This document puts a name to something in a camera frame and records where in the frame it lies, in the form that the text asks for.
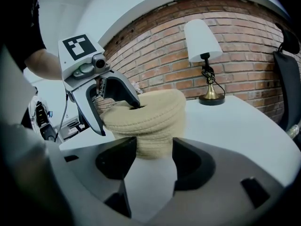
white lampshade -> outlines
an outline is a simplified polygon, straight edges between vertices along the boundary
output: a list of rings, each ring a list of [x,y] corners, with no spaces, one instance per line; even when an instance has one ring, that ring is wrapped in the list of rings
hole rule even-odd
[[[207,24],[201,19],[189,21],[184,26],[190,62],[204,61],[201,55],[209,53],[209,59],[222,55],[222,49]]]

cable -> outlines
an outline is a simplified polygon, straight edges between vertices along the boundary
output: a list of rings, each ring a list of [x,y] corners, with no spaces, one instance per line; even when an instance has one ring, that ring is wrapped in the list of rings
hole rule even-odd
[[[60,124],[60,127],[58,128],[57,130],[57,133],[55,135],[55,142],[56,142],[56,139],[58,137],[58,133],[60,132],[61,130],[61,127],[62,127],[62,123],[63,123],[63,120],[64,120],[64,117],[65,117],[65,113],[66,113],[66,110],[67,110],[67,105],[68,105],[68,94],[67,94],[67,91],[66,91],[66,104],[65,104],[65,109],[64,109],[64,113],[63,113],[63,116],[62,116],[62,119],[61,119],[61,124]]]
[[[220,84],[218,82],[216,82],[216,80],[215,80],[215,74],[214,74],[213,68],[211,68],[209,66],[206,66],[204,68],[204,66],[203,66],[202,75],[206,77],[207,85],[211,85],[213,83],[216,83],[223,90],[224,96],[226,96],[226,92],[225,92],[224,88],[222,86],[220,86]]]

brass lamp base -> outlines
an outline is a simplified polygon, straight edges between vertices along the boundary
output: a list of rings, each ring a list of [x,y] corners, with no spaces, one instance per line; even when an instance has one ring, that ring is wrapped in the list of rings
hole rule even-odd
[[[208,91],[205,95],[199,96],[198,101],[202,105],[221,105],[225,102],[225,96],[217,94],[213,84],[208,85]]]

brick wall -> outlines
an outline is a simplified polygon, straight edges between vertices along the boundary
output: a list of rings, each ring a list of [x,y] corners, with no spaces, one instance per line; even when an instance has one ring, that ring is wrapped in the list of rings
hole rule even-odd
[[[215,34],[223,55],[209,63],[227,95],[235,95],[274,121],[284,104],[272,52],[282,41],[274,25],[284,20],[246,0],[180,0],[162,6],[133,21],[105,47],[113,69],[139,82],[144,92],[179,89],[187,99],[206,93],[202,63],[189,63],[184,25],[203,19]],[[300,65],[301,54],[293,56]],[[217,92],[222,90],[215,86]],[[99,113],[112,100],[96,101]]]

white table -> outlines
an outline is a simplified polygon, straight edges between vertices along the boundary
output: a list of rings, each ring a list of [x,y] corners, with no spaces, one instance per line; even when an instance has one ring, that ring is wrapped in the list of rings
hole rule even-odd
[[[266,170],[283,186],[290,185],[300,166],[301,153],[289,136],[270,118],[235,96],[222,105],[205,106],[198,100],[186,103],[184,138],[241,153]],[[61,150],[114,140],[105,130],[102,137],[90,128],[60,145]],[[176,168],[171,157],[136,158],[125,183],[133,218],[146,222],[172,197]],[[142,197],[150,194],[143,202]]]

